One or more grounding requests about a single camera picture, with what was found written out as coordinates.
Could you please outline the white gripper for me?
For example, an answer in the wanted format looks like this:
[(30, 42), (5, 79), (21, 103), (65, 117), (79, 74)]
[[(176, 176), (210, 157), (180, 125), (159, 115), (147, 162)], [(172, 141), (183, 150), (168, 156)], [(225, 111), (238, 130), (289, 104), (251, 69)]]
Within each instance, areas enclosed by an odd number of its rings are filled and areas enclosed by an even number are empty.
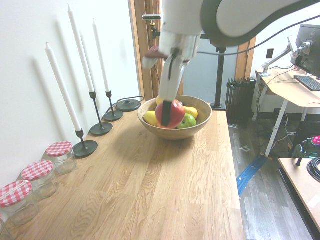
[(158, 95), (164, 100), (161, 124), (165, 127), (171, 121), (172, 101), (176, 99), (185, 66), (181, 51), (173, 51), (163, 66)]

